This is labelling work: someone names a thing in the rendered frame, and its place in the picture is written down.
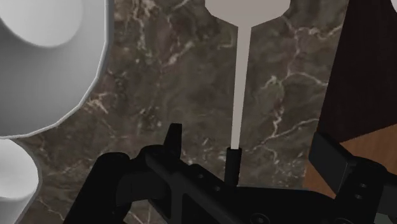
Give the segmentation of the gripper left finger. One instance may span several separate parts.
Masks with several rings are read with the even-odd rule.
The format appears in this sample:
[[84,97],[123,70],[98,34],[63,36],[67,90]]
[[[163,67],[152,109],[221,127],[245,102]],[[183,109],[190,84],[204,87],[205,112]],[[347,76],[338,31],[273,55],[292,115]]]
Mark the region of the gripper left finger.
[[171,217],[171,189],[146,164],[146,155],[156,150],[161,158],[180,158],[182,125],[169,125],[164,143],[144,147],[136,158],[110,152],[94,163],[63,224],[126,224],[135,201],[148,200],[163,217]]

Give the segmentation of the small white bowl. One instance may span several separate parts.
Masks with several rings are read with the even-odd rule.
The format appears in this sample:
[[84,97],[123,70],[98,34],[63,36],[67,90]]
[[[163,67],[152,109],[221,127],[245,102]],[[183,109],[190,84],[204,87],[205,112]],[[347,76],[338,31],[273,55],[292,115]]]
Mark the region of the small white bowl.
[[10,139],[0,139],[0,224],[17,224],[39,188],[34,159]]

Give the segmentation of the large white bowl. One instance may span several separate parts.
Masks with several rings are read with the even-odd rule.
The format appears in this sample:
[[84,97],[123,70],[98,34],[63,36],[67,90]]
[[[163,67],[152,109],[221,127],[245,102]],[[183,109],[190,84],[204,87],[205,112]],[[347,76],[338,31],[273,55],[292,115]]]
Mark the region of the large white bowl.
[[0,139],[78,110],[109,59],[113,0],[0,0]]

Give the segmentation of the dark brown robot stand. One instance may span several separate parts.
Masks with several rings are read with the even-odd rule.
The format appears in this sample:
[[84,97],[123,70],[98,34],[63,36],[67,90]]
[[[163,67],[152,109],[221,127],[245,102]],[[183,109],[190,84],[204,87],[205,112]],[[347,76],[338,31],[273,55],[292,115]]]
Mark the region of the dark brown robot stand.
[[349,0],[317,126],[338,142],[397,124],[397,11]]

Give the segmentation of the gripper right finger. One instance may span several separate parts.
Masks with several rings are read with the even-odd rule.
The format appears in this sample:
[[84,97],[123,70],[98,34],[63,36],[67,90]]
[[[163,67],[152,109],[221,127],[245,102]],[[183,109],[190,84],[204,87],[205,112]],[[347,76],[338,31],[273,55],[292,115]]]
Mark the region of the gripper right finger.
[[382,164],[321,132],[313,135],[308,159],[335,194],[324,224],[375,224],[378,213],[397,218],[397,175]]

